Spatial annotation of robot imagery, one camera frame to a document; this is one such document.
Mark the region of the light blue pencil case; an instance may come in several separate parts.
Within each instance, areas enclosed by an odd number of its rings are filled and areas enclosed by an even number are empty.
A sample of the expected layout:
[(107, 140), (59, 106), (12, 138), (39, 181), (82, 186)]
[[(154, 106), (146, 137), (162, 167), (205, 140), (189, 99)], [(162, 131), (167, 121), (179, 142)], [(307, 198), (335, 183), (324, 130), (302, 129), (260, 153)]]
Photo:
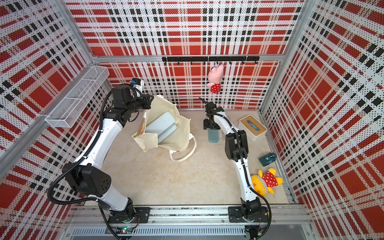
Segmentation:
[(175, 124), (176, 120), (170, 112), (165, 112), (151, 124), (146, 126), (146, 133), (156, 134), (157, 137), (170, 125)]

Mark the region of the cream floral canvas bag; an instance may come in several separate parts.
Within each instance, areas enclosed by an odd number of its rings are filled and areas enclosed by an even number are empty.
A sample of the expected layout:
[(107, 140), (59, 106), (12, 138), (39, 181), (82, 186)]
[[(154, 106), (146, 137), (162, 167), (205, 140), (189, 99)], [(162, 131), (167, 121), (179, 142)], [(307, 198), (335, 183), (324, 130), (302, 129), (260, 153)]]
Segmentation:
[[(169, 151), (173, 162), (187, 160), (197, 148), (197, 140), (191, 133), (191, 120), (182, 116), (177, 106), (163, 96), (155, 96), (151, 108), (144, 111), (138, 131), (132, 135), (143, 152), (161, 147)], [(173, 154), (187, 150), (190, 141), (192, 150), (186, 156), (176, 159)]]

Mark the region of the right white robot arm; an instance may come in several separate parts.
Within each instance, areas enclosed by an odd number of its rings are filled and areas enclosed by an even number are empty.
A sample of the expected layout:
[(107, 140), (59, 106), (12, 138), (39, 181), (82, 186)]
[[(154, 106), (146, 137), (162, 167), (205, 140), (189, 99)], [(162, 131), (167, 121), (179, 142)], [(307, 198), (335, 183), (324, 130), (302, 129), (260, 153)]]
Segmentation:
[(262, 221), (270, 223), (272, 220), (271, 208), (260, 193), (257, 193), (251, 181), (248, 166), (248, 140), (244, 130), (235, 127), (227, 117), (223, 108), (214, 102), (207, 102), (199, 98), (205, 105), (204, 129), (221, 130), (225, 136), (225, 154), (236, 169), (240, 193), (240, 214), (246, 222)]

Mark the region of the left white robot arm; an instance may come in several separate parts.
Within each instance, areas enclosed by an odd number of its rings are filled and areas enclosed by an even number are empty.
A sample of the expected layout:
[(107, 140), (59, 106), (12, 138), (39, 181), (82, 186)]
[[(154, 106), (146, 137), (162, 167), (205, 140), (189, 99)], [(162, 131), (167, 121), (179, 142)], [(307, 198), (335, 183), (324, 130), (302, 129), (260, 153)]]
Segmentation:
[[(131, 221), (136, 217), (133, 201), (112, 186), (112, 178), (102, 171), (102, 166), (116, 136), (126, 123), (132, 122), (131, 115), (151, 108), (154, 96), (143, 94), (143, 86), (142, 80), (134, 78), (130, 83), (110, 90), (102, 103), (98, 130), (84, 152), (73, 163), (64, 165), (62, 174), (48, 189), (49, 201), (57, 205), (95, 201), (120, 221)], [(66, 180), (73, 191), (85, 197), (71, 201), (55, 198), (55, 187), (61, 180)]]

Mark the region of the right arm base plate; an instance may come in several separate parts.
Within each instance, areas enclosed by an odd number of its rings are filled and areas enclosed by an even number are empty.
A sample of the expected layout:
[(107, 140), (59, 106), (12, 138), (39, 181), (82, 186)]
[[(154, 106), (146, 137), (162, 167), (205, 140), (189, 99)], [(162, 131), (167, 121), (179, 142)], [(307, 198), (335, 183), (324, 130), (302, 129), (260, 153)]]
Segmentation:
[(269, 213), (266, 207), (261, 207), (258, 212), (251, 213), (242, 206), (228, 207), (230, 223), (267, 223), (269, 221)]

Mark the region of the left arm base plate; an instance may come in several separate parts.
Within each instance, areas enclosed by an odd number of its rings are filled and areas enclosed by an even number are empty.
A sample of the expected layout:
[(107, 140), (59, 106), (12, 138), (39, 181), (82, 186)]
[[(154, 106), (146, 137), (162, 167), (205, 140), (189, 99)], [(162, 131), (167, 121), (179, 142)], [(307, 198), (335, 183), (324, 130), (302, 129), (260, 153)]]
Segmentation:
[(133, 207), (121, 212), (110, 211), (108, 219), (109, 224), (122, 224), (122, 223), (143, 223), (148, 222), (150, 216), (149, 207)]

